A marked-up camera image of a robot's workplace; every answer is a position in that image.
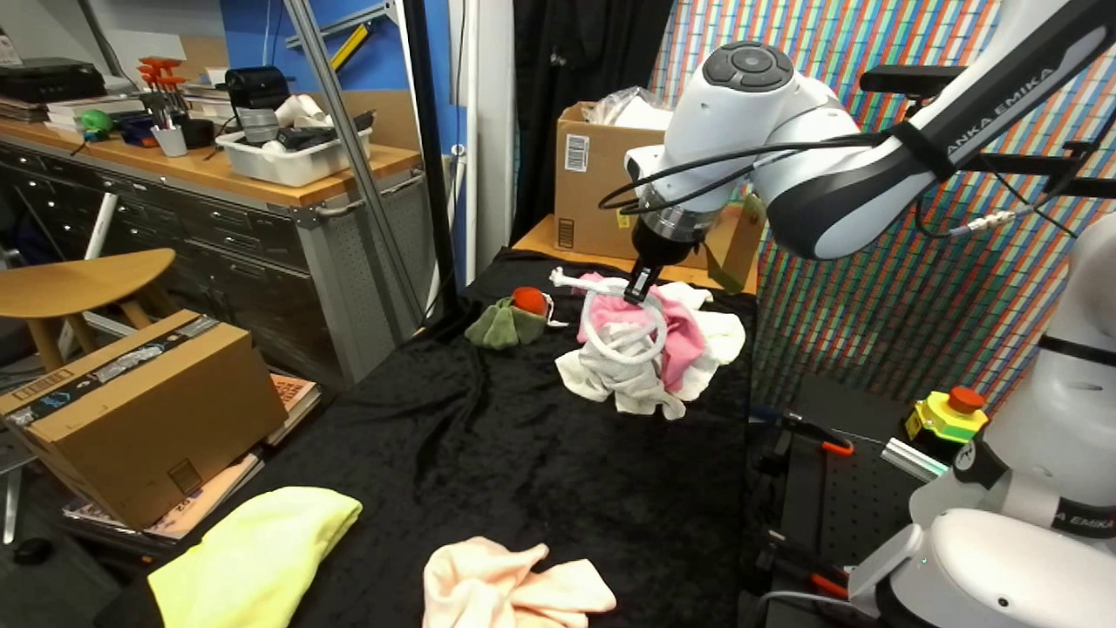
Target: brown cardboard box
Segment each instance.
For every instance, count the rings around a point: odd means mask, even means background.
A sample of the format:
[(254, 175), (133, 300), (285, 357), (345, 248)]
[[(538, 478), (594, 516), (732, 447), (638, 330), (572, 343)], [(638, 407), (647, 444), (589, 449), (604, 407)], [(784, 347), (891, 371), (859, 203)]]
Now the brown cardboard box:
[(0, 399), (77, 496), (146, 525), (281, 424), (251, 336), (178, 309)]
[[(558, 248), (583, 254), (632, 258), (636, 217), (601, 208), (601, 198), (629, 185), (623, 152), (636, 147), (662, 144), (655, 129), (594, 124), (594, 101), (578, 101), (558, 118), (558, 152), (555, 152), (555, 219)], [(764, 219), (741, 208), (724, 208), (709, 231), (704, 245), (710, 262), (693, 251), (682, 268), (709, 268), (718, 282), (741, 286), (757, 248), (764, 238)]]

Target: black tablecloth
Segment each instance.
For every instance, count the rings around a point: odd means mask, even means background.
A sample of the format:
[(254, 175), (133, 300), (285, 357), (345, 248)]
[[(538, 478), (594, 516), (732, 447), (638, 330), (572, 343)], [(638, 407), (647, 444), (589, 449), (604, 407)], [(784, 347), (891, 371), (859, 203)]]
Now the black tablecloth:
[[(503, 254), (472, 296), (548, 286), (551, 268)], [(295, 623), (417, 628), (424, 557), (472, 533), (545, 542), (551, 562), (594, 557), (618, 594), (618, 611), (594, 623), (734, 623), (747, 366), (728, 366), (682, 423), (662, 423), (569, 393), (555, 357), (572, 345), (545, 336), (481, 353), (459, 336), (415, 338), (236, 490), (243, 502), (275, 486), (326, 486), (364, 502)]]

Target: workbench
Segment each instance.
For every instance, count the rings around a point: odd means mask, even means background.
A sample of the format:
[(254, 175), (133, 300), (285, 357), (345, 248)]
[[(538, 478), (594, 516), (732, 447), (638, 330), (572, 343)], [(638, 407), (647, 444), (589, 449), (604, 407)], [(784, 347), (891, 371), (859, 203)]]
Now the workbench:
[(103, 254), (174, 248), (165, 290), (178, 307), (249, 329), (260, 353), (326, 386), (364, 381), (417, 325), (433, 280), (424, 176), (415, 151), (376, 147), (371, 166), (403, 251), (411, 296), (383, 242), (366, 262), (353, 175), (281, 187), (232, 175), (215, 147), (156, 147), (0, 122), (0, 203), (23, 208), (58, 258), (80, 258), (110, 193)]

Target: wooden chair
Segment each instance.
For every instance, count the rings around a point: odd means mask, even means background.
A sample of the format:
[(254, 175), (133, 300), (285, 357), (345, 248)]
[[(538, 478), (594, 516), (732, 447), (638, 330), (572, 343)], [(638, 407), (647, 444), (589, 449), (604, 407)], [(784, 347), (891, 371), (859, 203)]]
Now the wooden chair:
[(142, 286), (165, 274), (174, 262), (171, 248), (107, 254), (92, 262), (56, 262), (0, 272), (0, 316), (17, 316), (30, 329), (30, 343), (44, 371), (64, 366), (56, 330), (58, 319), (74, 329), (85, 353), (95, 336), (85, 309), (118, 303), (133, 329), (146, 329), (146, 309), (133, 300)]

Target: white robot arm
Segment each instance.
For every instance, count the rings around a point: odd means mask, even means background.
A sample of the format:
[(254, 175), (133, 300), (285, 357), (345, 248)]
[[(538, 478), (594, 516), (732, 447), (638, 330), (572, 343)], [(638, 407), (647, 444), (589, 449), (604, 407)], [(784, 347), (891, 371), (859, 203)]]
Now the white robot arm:
[[(644, 208), (629, 300), (702, 245), (748, 182), (772, 238), (805, 258), (873, 245), (929, 185), (1116, 43), (1113, 0), (1005, 0), (994, 39), (911, 122), (859, 133), (768, 45), (724, 45), (686, 82), (662, 147), (629, 152)], [(932, 623), (1109, 623), (1116, 612), (1116, 212), (1091, 222), (1033, 371), (912, 523), (852, 572)]]

